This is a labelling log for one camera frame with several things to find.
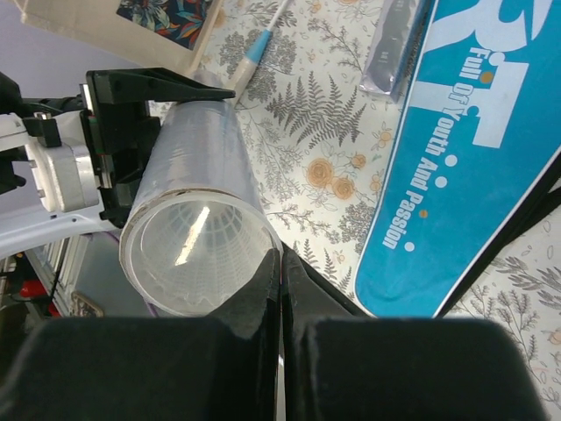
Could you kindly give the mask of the blue racket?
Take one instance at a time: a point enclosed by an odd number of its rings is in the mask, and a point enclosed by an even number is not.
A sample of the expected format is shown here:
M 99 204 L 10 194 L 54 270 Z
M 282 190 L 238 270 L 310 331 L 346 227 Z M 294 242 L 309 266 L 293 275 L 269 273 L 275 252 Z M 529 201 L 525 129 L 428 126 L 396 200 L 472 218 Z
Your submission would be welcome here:
M 245 91 L 249 81 L 252 79 L 264 52 L 266 51 L 266 46 L 272 37 L 275 24 L 288 7 L 288 4 L 288 0 L 282 1 L 279 4 L 268 25 L 246 51 L 235 72 L 228 81 L 226 88 L 235 92 L 235 96 L 229 99 L 229 103 L 232 107 L 238 103 L 238 100 Z

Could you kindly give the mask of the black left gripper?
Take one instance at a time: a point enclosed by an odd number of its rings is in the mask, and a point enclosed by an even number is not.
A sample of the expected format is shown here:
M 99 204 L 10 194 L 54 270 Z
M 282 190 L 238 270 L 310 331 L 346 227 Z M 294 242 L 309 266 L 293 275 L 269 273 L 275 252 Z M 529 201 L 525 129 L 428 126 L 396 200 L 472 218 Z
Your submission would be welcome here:
M 148 101 L 220 101 L 236 94 L 165 68 L 90 70 L 86 81 L 80 119 L 103 202 L 99 216 L 122 228 L 160 132 Z

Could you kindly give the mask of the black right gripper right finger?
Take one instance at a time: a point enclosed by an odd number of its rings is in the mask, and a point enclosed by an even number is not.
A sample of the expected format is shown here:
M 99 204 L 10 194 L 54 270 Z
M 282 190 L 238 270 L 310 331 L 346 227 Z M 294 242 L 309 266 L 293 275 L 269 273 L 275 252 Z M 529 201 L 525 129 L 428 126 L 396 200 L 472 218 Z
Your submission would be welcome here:
M 282 258 L 289 420 L 544 420 L 515 343 L 477 318 L 369 318 Z

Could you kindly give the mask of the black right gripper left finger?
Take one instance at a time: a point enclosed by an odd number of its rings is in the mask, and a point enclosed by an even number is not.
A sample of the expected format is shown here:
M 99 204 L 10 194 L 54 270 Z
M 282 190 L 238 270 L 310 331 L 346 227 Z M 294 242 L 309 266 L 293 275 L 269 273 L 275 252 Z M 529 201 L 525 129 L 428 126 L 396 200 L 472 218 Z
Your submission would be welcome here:
M 281 256 L 197 318 L 60 318 L 23 344 L 4 420 L 272 420 Z

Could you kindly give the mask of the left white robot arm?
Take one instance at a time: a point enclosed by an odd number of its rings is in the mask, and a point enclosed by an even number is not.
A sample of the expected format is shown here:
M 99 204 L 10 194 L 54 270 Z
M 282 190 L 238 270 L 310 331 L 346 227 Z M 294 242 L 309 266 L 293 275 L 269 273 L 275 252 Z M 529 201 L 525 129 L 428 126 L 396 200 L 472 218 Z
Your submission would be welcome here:
M 1 255 L 124 226 L 160 133 L 150 103 L 234 96 L 164 68 L 90 70 L 62 98 L 24 98 L 3 76 Z

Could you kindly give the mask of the clear plastic tube lid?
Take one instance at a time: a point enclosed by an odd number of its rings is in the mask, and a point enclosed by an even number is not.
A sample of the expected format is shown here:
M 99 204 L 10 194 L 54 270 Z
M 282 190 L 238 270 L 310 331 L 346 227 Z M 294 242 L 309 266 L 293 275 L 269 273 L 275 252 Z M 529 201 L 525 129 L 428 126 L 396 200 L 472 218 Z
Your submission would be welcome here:
M 256 274 L 281 241 L 261 211 L 229 195 L 191 192 L 140 206 L 119 245 L 131 285 L 175 316 L 211 313 Z

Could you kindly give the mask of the blue badminton racket cover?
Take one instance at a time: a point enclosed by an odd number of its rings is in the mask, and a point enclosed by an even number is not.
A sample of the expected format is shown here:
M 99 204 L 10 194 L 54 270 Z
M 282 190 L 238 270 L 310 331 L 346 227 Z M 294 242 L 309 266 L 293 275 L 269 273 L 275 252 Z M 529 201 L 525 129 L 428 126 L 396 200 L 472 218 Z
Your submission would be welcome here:
M 435 2 L 359 259 L 359 305 L 441 315 L 559 172 L 559 2 Z

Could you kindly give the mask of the white shuttlecock tube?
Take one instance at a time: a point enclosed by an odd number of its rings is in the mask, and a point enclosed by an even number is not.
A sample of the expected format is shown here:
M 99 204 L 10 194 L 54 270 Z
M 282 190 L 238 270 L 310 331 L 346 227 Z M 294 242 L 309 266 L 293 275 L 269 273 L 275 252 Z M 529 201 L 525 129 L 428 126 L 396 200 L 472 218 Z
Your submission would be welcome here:
M 280 248 L 231 102 L 174 104 L 121 231 L 119 260 L 133 288 L 168 314 L 203 316 Z

